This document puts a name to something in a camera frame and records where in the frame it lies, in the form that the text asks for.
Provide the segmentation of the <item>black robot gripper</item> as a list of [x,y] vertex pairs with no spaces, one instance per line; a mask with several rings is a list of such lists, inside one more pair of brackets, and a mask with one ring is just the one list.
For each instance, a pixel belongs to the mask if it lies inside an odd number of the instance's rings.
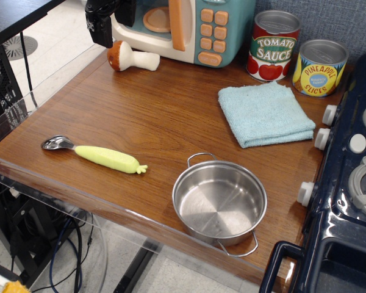
[[94,43],[105,48],[113,46],[110,16],[118,23],[132,27],[135,22],[136,0],[88,0],[85,4],[87,29]]

